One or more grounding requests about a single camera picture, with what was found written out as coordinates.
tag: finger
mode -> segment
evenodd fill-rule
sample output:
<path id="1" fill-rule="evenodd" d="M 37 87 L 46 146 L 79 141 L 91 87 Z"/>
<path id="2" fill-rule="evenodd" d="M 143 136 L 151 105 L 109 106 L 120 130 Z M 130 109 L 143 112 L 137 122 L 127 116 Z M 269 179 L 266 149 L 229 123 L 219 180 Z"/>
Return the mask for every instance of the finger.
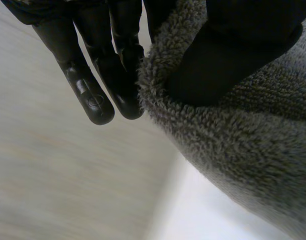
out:
<path id="1" fill-rule="evenodd" d="M 115 114 L 113 105 L 82 54 L 73 21 L 58 18 L 34 25 L 33 29 L 53 53 L 88 118 L 97 125 L 109 123 Z"/>
<path id="2" fill-rule="evenodd" d="M 99 1 L 90 7 L 80 8 L 73 20 L 95 69 L 120 113 L 130 120 L 139 118 L 143 113 L 137 99 L 137 89 L 112 45 L 108 5 Z"/>
<path id="3" fill-rule="evenodd" d="M 142 0 L 108 0 L 116 50 L 126 71 L 137 80 L 137 69 L 144 57 L 139 43 Z"/>

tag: white floor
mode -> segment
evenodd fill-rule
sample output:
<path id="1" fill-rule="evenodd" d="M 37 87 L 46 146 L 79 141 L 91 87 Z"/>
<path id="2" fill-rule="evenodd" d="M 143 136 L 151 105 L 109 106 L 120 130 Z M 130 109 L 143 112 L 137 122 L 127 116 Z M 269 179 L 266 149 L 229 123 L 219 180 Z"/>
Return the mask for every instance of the white floor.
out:
<path id="1" fill-rule="evenodd" d="M 176 157 L 146 116 L 92 124 L 51 53 L 0 2 L 0 240 L 142 240 Z"/>
<path id="2" fill-rule="evenodd" d="M 212 185 L 181 155 L 147 240 L 291 240 Z"/>

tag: gray towel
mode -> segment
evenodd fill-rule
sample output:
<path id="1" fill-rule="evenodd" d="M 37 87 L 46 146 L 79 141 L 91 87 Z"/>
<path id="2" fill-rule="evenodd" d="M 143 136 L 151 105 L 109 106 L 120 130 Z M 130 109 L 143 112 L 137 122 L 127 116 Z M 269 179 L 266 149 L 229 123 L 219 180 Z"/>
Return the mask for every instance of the gray towel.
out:
<path id="1" fill-rule="evenodd" d="M 164 81 L 205 21 L 205 0 L 178 1 L 139 71 L 141 104 L 214 185 L 295 240 L 306 240 L 306 21 L 290 51 L 217 106 L 172 102 Z"/>

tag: beige carpet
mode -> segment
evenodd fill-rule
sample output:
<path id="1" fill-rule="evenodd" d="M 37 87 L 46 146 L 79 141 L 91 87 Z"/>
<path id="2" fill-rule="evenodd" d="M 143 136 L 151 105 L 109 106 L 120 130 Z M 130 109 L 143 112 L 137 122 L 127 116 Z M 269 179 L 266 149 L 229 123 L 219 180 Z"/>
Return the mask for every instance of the beige carpet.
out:
<path id="1" fill-rule="evenodd" d="M 145 239 L 176 154 L 146 116 L 93 125 L 51 53 L 0 2 L 0 240 Z"/>

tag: gray fleece fabric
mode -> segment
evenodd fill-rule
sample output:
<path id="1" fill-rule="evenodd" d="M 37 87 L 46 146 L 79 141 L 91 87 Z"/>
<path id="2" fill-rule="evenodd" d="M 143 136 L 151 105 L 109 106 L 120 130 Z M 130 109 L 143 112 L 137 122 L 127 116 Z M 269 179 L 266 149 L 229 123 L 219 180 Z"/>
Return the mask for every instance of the gray fleece fabric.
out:
<path id="1" fill-rule="evenodd" d="M 291 238 L 306 240 L 306 21 L 290 51 L 217 106 L 172 102 L 164 82 L 206 18 L 205 0 L 178 0 L 139 70 L 141 105 L 231 199 Z"/>

